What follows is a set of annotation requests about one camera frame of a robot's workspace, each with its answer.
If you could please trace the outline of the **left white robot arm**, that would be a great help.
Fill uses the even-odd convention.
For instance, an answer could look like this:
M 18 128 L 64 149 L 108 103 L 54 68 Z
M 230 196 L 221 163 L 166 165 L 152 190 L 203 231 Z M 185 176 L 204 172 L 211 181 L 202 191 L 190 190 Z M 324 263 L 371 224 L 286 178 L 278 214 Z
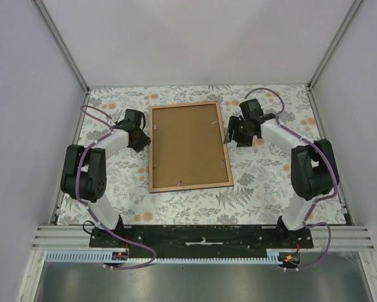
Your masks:
M 124 148 L 136 153 L 150 145 L 149 136 L 143 131 L 145 115 L 127 109 L 124 118 L 114 124 L 103 122 L 108 131 L 89 145 L 72 144 L 67 147 L 60 181 L 61 191 L 80 202 L 93 219 L 103 238 L 112 247 L 126 242 L 121 216 L 106 196 L 106 161 Z

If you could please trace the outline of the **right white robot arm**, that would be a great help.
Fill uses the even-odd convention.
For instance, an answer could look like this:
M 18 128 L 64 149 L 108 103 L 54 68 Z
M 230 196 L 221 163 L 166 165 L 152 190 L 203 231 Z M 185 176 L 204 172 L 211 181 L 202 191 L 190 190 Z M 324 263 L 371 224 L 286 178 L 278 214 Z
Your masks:
M 298 240 L 297 232 L 306 229 L 317 203 L 337 194 L 339 175 L 332 149 L 326 140 L 311 141 L 280 122 L 278 115 L 265 114 L 258 100 L 239 104 L 242 114 L 228 120 L 224 144 L 250 147 L 254 138 L 267 140 L 290 156 L 294 200 L 278 218 L 276 243 L 284 248 Z

